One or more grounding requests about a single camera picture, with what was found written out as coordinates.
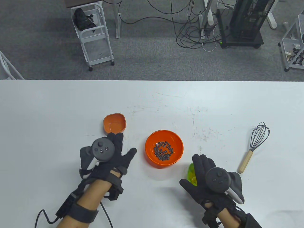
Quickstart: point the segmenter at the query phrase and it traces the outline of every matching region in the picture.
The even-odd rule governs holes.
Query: white table leg
[[[120,38],[120,27],[121,27],[121,13],[118,14],[118,4],[112,5],[112,9],[114,12],[114,19],[115,19],[115,24],[116,24],[116,38]]]
[[[199,28],[201,29],[201,39],[204,40],[205,39],[205,24],[206,22],[208,21],[208,24],[209,25],[213,25],[213,18],[212,18],[212,21],[211,19],[209,20],[209,13],[211,14],[211,17],[212,17],[212,13],[211,13],[211,3],[212,3],[212,0],[204,0],[203,1],[203,13],[201,13],[199,15]]]
[[[207,7],[208,0],[204,0],[204,1],[205,1],[205,6]],[[210,10],[208,12],[208,25],[212,26],[213,24],[214,24],[214,20],[213,20],[211,8],[210,8]]]
[[[275,21],[275,18],[273,17],[273,14],[272,14],[272,10],[275,8],[276,4],[278,3],[279,0],[275,0],[275,2],[273,3],[268,15],[267,15],[267,21],[268,21],[268,24],[269,26],[272,28],[272,29],[276,29],[277,28],[277,23]]]

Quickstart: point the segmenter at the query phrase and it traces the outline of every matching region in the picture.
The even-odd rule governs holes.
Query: white table
[[[194,153],[235,171],[260,121],[270,136],[242,174],[241,207],[263,228],[302,227],[303,101],[303,82],[2,80],[1,226],[33,228],[42,208],[53,220],[80,182],[80,148],[104,136],[103,118],[120,112],[127,120],[123,152],[138,153],[122,178],[124,193],[103,200],[115,228],[204,227],[203,209],[179,179]],[[159,129],[176,132],[185,146],[166,169],[144,159],[145,141]],[[43,227],[56,225],[41,217]],[[102,209],[90,227],[110,227]]]

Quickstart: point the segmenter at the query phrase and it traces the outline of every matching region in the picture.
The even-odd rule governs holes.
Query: forearm
[[[213,203],[206,203],[205,207],[209,208],[213,205]],[[225,228],[239,228],[240,227],[240,220],[232,216],[227,208],[222,210],[217,217],[222,222]]]
[[[120,176],[119,173],[111,171],[116,176]],[[88,189],[84,192],[82,197],[77,201],[77,204],[88,209],[96,210],[99,206],[100,201],[106,194],[106,192],[112,186],[111,183],[103,180],[94,181]],[[65,216],[62,221],[58,224],[57,228],[88,228],[89,223],[82,223],[70,216]]]

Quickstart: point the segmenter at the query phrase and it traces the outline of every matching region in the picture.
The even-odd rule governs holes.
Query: cart wheel
[[[224,48],[224,49],[225,49],[225,48],[227,48],[227,47],[228,47],[228,45],[227,45],[226,43],[222,43],[222,44],[221,44],[221,48]]]

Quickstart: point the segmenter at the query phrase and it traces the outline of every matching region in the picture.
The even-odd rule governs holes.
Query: white cart
[[[94,28],[79,31],[74,23],[74,12],[81,8],[86,16],[92,18],[96,25]],[[111,61],[114,66],[114,56],[110,45],[109,33],[105,23],[105,15],[103,9],[98,3],[90,3],[71,8],[71,17],[75,27],[75,31],[80,40],[85,61],[89,65],[89,71],[92,71],[92,66],[95,64]]]
[[[16,79],[12,72],[19,79],[24,79],[18,70],[11,64],[11,62],[5,57],[5,55],[0,51],[0,80],[1,79]]]
[[[286,38],[288,34],[293,32],[294,27],[296,27],[297,33],[292,36],[293,39]],[[304,14],[298,16],[278,46],[281,47],[283,53],[284,71],[289,71],[290,67],[304,69],[304,60],[301,57],[304,55]]]

